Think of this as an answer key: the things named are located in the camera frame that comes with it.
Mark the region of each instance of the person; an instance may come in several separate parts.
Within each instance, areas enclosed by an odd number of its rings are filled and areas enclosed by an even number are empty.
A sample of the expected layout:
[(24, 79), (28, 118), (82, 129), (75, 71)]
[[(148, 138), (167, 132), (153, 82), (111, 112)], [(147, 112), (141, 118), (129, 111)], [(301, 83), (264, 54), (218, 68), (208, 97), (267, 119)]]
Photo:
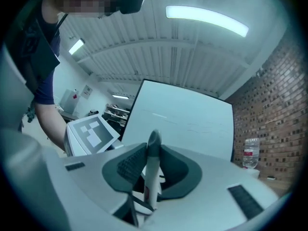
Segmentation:
[[(55, 33), (58, 17), (61, 13), (83, 17), (102, 17), (111, 15), (118, 9), (116, 0), (42, 0), (37, 7), (37, 20), (45, 37)], [(56, 32), (50, 46), (60, 54), (60, 33)], [(34, 97), (35, 113), (48, 138), (64, 149), (66, 123), (54, 106), (53, 71), (40, 83)]]

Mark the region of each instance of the water bottle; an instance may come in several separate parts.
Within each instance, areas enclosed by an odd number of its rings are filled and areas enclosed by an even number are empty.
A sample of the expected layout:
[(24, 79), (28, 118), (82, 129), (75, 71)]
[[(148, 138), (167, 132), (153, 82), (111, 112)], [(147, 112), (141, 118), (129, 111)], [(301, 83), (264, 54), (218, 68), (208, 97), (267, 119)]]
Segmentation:
[(259, 160), (260, 152), (259, 138), (246, 139), (243, 157), (243, 166), (246, 168), (255, 168)]

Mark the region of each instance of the whiteboard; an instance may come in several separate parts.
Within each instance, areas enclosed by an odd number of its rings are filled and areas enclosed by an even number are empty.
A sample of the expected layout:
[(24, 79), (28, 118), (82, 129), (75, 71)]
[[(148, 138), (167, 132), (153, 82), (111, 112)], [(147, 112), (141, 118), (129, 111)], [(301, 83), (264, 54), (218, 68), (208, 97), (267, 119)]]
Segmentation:
[(122, 143), (148, 142), (158, 129), (162, 143), (231, 160), (232, 105), (210, 96), (144, 80), (130, 112)]

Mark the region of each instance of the brick wall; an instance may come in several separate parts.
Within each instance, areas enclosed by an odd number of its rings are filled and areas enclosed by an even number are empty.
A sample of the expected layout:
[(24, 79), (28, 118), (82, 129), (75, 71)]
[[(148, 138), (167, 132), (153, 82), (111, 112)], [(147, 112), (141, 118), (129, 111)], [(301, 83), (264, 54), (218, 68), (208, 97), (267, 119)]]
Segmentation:
[(234, 163), (242, 166), (245, 139), (258, 137), (260, 176), (294, 180), (308, 137), (306, 67), (305, 50), (289, 28), (257, 75), (227, 99), (234, 112)]

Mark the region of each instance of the person's arm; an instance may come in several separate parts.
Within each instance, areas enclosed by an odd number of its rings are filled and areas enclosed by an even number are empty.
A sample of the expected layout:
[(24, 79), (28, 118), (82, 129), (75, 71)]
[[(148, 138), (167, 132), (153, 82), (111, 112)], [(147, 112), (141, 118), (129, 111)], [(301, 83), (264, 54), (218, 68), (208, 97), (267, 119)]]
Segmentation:
[(54, 107), (54, 104), (34, 104), (38, 122), (48, 138), (63, 151), (66, 122)]

